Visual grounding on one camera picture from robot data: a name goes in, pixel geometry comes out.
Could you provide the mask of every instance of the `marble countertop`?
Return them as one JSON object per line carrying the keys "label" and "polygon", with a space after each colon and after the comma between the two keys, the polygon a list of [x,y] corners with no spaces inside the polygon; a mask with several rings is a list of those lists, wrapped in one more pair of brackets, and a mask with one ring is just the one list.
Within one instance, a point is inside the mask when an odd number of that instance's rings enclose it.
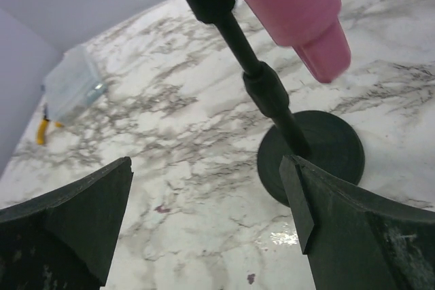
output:
{"label": "marble countertop", "polygon": [[[435,211],[435,0],[343,0],[349,71],[317,83],[242,4],[237,19],[274,67],[293,112],[352,124],[361,187]],[[74,126],[35,144],[37,110],[0,180],[0,207],[61,187],[122,156],[135,173],[107,288],[314,289],[290,209],[263,189],[256,151],[271,122],[212,26],[170,0],[87,44],[109,92]]]}

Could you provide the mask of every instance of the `circular base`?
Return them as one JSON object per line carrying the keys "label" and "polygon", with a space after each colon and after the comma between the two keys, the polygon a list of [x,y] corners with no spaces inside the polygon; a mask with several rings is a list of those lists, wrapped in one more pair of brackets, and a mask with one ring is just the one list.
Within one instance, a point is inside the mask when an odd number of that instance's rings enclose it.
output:
{"label": "circular base", "polygon": [[[365,157],[353,128],[341,118],[323,111],[302,111],[294,117],[311,148],[311,155],[306,159],[331,175],[357,185],[364,171]],[[289,203],[279,166],[283,156],[290,154],[292,151],[273,126],[258,149],[258,174],[267,192],[286,206]]]}

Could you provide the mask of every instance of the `pink plastic bottle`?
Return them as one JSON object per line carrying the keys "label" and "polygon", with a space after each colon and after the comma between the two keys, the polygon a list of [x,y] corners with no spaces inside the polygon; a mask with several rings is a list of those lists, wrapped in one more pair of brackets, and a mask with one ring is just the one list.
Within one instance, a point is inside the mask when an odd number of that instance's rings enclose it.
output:
{"label": "pink plastic bottle", "polygon": [[350,65],[351,52],[338,21],[341,0],[246,0],[278,46],[293,47],[321,83]]}

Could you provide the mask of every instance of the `pink cap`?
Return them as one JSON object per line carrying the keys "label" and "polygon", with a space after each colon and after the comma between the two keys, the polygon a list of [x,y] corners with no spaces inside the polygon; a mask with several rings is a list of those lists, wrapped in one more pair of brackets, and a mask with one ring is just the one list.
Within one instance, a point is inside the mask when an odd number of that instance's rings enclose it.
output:
{"label": "pink cap", "polygon": [[320,83],[332,82],[351,64],[351,50],[338,19],[317,39],[293,48]]}

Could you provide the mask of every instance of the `reddish brown spot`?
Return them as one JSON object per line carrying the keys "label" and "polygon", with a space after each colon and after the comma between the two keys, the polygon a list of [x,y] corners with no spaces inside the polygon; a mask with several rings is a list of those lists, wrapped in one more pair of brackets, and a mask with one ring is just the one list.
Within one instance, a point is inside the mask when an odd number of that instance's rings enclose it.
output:
{"label": "reddish brown spot", "polygon": [[157,213],[169,213],[169,212],[171,212],[171,209],[165,209],[165,208],[163,207],[163,204],[157,206],[154,210],[155,210]]}
{"label": "reddish brown spot", "polygon": [[252,283],[254,283],[255,279],[256,279],[256,275],[255,275],[255,273],[252,273],[252,274],[248,274],[248,275],[247,275],[247,282],[248,282],[250,285],[251,285]]}

